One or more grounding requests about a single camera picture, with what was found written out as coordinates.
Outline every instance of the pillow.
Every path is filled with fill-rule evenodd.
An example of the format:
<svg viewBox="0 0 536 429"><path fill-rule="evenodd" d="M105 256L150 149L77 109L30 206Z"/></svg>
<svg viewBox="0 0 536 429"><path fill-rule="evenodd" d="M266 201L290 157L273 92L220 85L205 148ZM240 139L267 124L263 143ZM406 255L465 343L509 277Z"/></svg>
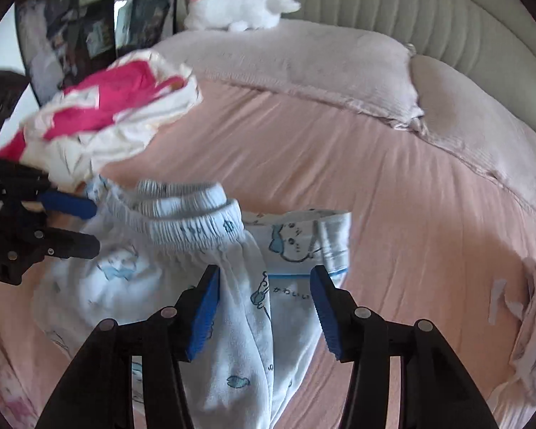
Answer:
<svg viewBox="0 0 536 429"><path fill-rule="evenodd" d="M472 80L428 56L411 62L423 140L509 189L536 215L536 133Z"/></svg>
<svg viewBox="0 0 536 429"><path fill-rule="evenodd" d="M422 110L411 54L383 34L282 20L270 30L177 34L154 47L197 77L301 95L408 128Z"/></svg>

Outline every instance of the white plush toy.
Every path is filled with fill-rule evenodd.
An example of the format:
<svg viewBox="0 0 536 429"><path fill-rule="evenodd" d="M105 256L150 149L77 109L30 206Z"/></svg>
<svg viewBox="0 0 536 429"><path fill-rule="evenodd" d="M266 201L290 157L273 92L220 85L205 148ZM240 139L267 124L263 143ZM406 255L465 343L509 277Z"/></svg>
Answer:
<svg viewBox="0 0 536 429"><path fill-rule="evenodd" d="M281 13L300 7L295 0L190 0L184 27L192 31L268 29L278 25Z"/></svg>

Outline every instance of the pink blanket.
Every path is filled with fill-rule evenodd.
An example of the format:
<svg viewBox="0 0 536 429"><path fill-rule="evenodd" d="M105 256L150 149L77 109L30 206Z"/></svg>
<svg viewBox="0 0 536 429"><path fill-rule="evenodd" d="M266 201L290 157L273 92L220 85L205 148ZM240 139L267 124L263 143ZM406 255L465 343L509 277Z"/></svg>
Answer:
<svg viewBox="0 0 536 429"><path fill-rule="evenodd" d="M536 218L512 193L364 114L220 82L199 84L201 105L162 128L145 152L103 173L129 185L140 178L220 181L244 210L349 210L345 288L358 303L391 321L434 321L485 397L512 375L508 359L519 324L506 308L495 326L487 322L493 280L507 279L509 298L522 301L521 260L536 254ZM0 284L0 343L38 411L67 365L29 316L42 268L29 272L21 287ZM337 425L350 372L322 341L278 427ZM389 428L396 427L396 367L392 376ZM514 407L516 400L504 405Z"/></svg>

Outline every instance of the pink and white clothing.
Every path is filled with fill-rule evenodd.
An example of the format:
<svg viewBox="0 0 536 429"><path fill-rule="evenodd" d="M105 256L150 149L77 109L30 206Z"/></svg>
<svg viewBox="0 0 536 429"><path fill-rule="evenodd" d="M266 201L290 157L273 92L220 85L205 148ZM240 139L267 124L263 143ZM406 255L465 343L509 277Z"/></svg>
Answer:
<svg viewBox="0 0 536 429"><path fill-rule="evenodd" d="M191 68L136 51L24 119L0 158L43 169L72 191L105 164L142 152L161 125L200 101Z"/></svg>

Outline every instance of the beige upholstered headboard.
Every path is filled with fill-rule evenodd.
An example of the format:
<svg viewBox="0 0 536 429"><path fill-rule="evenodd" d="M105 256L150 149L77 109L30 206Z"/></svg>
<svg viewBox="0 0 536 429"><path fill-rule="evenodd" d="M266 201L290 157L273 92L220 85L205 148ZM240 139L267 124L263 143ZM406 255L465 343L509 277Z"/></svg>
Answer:
<svg viewBox="0 0 536 429"><path fill-rule="evenodd" d="M179 0L178 20L187 0ZM476 82L536 131L536 23L519 0L298 0L290 18L413 43Z"/></svg>

